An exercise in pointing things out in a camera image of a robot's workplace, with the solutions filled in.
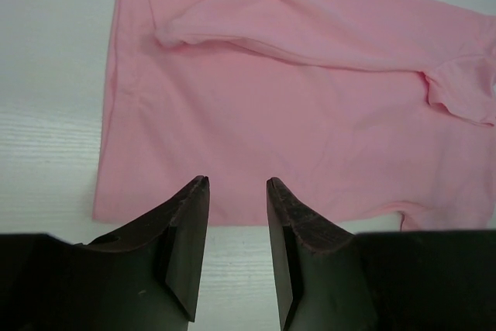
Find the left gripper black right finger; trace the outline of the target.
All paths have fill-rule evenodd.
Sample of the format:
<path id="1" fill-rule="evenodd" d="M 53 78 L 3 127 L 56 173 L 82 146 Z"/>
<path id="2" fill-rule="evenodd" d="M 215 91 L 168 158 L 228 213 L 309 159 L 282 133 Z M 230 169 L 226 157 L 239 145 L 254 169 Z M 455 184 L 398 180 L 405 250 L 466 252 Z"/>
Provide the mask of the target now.
<path id="1" fill-rule="evenodd" d="M 352 234 L 267 182 L 283 330 L 493 330 L 492 230 Z"/>

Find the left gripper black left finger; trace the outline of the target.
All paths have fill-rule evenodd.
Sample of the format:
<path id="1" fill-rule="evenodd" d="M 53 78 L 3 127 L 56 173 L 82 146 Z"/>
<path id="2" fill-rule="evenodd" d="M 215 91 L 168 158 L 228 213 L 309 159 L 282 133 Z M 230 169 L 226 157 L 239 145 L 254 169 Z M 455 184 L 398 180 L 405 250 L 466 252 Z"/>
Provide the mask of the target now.
<path id="1" fill-rule="evenodd" d="M 209 212 L 198 176 L 88 244 L 1 237 L 3 330 L 186 330 L 194 322 Z"/>

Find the pink t shirt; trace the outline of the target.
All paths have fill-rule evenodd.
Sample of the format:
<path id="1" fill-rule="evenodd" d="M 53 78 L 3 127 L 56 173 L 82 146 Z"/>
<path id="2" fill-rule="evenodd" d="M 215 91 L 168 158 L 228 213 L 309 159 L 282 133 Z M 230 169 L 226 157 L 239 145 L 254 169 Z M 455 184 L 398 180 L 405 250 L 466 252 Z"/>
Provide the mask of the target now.
<path id="1" fill-rule="evenodd" d="M 495 206 L 495 18 L 436 0 L 115 0 L 93 216 L 197 175 L 209 221 L 280 178 L 335 222 L 476 229 Z"/>

